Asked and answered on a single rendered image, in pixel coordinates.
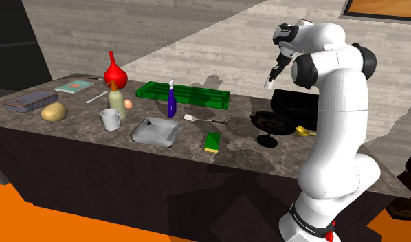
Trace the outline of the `black box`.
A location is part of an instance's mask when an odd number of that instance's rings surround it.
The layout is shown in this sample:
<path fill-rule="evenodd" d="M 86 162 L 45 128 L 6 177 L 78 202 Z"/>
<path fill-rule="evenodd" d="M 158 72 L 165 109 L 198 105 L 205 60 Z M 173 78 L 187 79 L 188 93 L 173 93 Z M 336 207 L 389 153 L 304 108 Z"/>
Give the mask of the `black box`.
<path fill-rule="evenodd" d="M 274 113 L 289 118 L 296 126 L 317 130 L 319 95 L 274 89 L 271 108 Z"/>

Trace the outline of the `black stemmed bowl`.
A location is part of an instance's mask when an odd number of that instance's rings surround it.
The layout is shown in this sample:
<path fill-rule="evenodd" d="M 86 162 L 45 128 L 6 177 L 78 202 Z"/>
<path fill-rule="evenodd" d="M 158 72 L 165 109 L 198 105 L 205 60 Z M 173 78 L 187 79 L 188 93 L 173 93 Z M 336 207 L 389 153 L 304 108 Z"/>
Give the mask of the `black stemmed bowl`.
<path fill-rule="evenodd" d="M 278 145 L 278 141 L 272 135 L 291 135 L 296 130 L 295 124 L 289 118 L 270 111 L 254 112 L 250 120 L 256 128 L 266 132 L 266 135 L 259 135 L 256 138 L 257 142 L 270 149 Z"/>

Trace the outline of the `yellow measuring scoop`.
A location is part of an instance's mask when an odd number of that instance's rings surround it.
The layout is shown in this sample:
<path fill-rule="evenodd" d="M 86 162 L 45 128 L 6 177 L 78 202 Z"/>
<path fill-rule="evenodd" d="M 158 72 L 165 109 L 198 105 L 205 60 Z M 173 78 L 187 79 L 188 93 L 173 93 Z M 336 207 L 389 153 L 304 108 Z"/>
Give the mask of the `yellow measuring scoop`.
<path fill-rule="evenodd" d="M 307 137 L 310 135 L 315 135 L 314 132 L 310 132 L 302 126 L 297 126 L 295 130 L 295 134 L 299 137 Z"/>

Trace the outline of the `green ridged tray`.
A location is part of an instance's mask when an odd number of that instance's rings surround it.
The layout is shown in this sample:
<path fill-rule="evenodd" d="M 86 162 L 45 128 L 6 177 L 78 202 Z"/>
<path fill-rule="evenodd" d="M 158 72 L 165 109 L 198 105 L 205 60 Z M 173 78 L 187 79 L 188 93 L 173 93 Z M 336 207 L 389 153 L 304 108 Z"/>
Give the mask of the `green ridged tray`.
<path fill-rule="evenodd" d="M 170 86 L 168 83 L 149 81 L 136 90 L 138 98 L 168 100 Z M 208 108 L 228 110 L 230 92 L 185 85 L 174 85 L 173 96 L 177 103 L 197 105 Z"/>

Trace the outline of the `green and yellow sponge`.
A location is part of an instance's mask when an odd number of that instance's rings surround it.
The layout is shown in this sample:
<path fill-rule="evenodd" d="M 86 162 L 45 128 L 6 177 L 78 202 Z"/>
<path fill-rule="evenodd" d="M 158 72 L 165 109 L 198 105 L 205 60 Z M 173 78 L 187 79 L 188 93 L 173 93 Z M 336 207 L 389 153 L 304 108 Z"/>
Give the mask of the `green and yellow sponge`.
<path fill-rule="evenodd" d="M 212 133 L 209 132 L 207 134 L 207 138 L 204 144 L 204 151 L 218 153 L 219 152 L 219 145 L 220 145 L 220 133 Z"/>

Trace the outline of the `blue spray bottle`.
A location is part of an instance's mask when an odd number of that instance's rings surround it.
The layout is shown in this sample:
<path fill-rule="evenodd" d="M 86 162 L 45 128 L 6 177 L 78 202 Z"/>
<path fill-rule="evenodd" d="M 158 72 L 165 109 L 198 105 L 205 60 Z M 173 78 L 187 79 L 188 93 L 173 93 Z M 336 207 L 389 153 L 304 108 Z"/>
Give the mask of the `blue spray bottle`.
<path fill-rule="evenodd" d="M 169 92 L 168 92 L 168 117 L 173 118 L 177 112 L 177 101 L 174 97 L 174 84 L 175 80 L 172 79 L 169 82 Z"/>

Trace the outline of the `grey square open box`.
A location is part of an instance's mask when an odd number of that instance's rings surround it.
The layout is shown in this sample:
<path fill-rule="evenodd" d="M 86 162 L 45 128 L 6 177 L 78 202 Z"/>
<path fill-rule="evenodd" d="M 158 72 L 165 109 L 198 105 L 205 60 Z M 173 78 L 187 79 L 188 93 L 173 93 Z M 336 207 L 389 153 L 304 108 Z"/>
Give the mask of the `grey square open box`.
<path fill-rule="evenodd" d="M 133 141 L 171 147 L 181 130 L 181 122 L 147 117 L 131 134 Z"/>

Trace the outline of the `red long-necked vase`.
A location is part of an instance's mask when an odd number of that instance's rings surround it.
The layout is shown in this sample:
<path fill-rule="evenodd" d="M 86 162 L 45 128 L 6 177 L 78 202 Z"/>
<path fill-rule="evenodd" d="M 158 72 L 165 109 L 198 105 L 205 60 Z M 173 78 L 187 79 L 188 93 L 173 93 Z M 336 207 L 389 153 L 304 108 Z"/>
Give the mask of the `red long-necked vase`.
<path fill-rule="evenodd" d="M 118 89 L 123 89 L 128 82 L 127 73 L 116 64 L 113 51 L 109 52 L 109 58 L 111 63 L 103 75 L 104 81 L 106 83 L 114 81 Z"/>

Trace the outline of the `beige soap bottle orange pump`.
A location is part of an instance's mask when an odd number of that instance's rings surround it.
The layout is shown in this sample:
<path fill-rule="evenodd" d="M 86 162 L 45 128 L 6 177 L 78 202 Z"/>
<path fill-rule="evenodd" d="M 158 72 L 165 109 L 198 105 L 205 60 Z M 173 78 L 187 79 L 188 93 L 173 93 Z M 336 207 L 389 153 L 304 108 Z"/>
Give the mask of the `beige soap bottle orange pump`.
<path fill-rule="evenodd" d="M 116 109 L 121 115 L 121 119 L 124 120 L 126 118 L 126 108 L 124 105 L 124 97 L 122 92 L 118 90 L 118 87 L 114 81 L 110 81 L 108 86 L 111 88 L 108 97 L 109 105 L 112 109 Z"/>

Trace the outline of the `white mug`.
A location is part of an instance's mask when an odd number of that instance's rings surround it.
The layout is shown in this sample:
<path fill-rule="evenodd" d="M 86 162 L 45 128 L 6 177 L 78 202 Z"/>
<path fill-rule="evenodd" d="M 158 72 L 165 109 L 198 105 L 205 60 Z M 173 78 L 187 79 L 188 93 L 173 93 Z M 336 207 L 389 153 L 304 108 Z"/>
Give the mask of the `white mug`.
<path fill-rule="evenodd" d="M 100 112 L 100 115 L 107 131 L 116 131 L 120 128 L 122 116 L 117 109 L 104 109 Z"/>

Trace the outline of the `teal book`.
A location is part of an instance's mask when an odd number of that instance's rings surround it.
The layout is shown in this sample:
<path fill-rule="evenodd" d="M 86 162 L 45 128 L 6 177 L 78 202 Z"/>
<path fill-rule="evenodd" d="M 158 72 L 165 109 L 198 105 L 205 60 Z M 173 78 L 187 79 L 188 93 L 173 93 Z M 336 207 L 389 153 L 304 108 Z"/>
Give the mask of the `teal book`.
<path fill-rule="evenodd" d="M 60 91 L 60 92 L 65 92 L 69 94 L 74 94 L 78 91 L 81 91 L 83 89 L 86 89 L 90 86 L 94 85 L 93 82 L 88 82 L 88 81 L 83 81 L 83 80 L 75 80 L 72 82 L 69 82 L 65 85 L 59 86 L 55 88 L 55 91 Z"/>

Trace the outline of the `potato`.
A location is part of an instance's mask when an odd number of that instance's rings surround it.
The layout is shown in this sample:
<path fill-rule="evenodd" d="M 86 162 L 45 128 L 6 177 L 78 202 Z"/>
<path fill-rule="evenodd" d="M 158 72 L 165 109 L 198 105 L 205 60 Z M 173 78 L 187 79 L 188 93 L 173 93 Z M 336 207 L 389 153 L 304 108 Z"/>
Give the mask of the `potato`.
<path fill-rule="evenodd" d="M 41 111 L 41 117 L 48 122 L 60 122 L 63 120 L 68 113 L 67 108 L 59 103 L 52 103 Z"/>

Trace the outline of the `grey tray with orange rim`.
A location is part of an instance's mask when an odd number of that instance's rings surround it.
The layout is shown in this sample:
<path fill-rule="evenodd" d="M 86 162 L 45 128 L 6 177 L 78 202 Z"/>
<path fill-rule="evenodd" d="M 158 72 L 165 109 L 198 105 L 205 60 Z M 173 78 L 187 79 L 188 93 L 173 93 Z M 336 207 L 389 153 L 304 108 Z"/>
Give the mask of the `grey tray with orange rim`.
<path fill-rule="evenodd" d="M 55 91 L 36 90 L 3 102 L 9 111 L 26 113 L 58 100 Z"/>

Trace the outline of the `orange wall picture dark frame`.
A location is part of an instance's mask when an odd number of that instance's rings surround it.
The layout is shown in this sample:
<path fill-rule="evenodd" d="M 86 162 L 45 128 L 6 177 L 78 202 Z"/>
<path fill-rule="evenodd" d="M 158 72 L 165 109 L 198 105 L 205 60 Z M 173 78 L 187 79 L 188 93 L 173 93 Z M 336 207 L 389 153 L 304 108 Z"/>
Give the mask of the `orange wall picture dark frame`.
<path fill-rule="evenodd" d="M 411 0 L 346 0 L 342 16 L 411 22 Z"/>

